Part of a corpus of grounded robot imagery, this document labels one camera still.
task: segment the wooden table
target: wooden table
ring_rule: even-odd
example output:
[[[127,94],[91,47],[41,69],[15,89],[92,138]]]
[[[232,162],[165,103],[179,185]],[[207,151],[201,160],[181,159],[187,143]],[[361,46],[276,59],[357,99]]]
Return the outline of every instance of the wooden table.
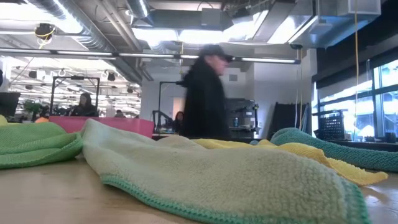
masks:
[[[398,174],[364,187],[372,221],[398,223]],[[102,185],[83,160],[0,170],[0,223],[195,223]]]

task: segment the computer monitor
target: computer monitor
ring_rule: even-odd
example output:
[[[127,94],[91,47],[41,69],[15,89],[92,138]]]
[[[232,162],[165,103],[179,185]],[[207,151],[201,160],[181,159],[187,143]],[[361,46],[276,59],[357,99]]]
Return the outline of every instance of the computer monitor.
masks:
[[[14,116],[20,95],[20,93],[0,93],[0,114]]]

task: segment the potted plant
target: potted plant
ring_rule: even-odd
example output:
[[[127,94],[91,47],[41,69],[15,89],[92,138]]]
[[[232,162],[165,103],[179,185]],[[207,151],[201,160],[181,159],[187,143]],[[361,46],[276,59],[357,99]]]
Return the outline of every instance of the potted plant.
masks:
[[[41,108],[40,103],[35,103],[32,100],[25,100],[24,102],[24,110],[28,113],[32,113],[32,121],[36,120],[37,113],[39,113]]]

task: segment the teal towel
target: teal towel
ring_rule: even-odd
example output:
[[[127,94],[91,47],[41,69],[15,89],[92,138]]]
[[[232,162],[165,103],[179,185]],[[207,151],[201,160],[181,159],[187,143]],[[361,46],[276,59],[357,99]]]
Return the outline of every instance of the teal towel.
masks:
[[[83,154],[102,183],[205,223],[368,224],[360,189],[319,162],[274,147],[205,149],[87,120]]]
[[[303,143],[322,149],[327,157],[339,159],[354,166],[382,171],[398,171],[398,152],[375,151],[340,146],[314,138],[296,128],[284,128],[279,130],[273,135],[271,142],[278,146],[289,142]]]
[[[82,146],[79,133],[67,134],[50,122],[0,126],[0,169],[69,160]]]

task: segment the black cap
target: black cap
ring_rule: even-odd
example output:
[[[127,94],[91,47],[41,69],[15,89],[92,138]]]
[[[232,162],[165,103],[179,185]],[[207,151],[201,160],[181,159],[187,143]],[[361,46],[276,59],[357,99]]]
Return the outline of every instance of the black cap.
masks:
[[[232,55],[228,55],[224,52],[224,50],[221,48],[220,45],[218,44],[208,44],[205,45],[199,53],[200,57],[204,57],[207,55],[217,55],[223,59],[225,59],[227,62],[232,62]]]

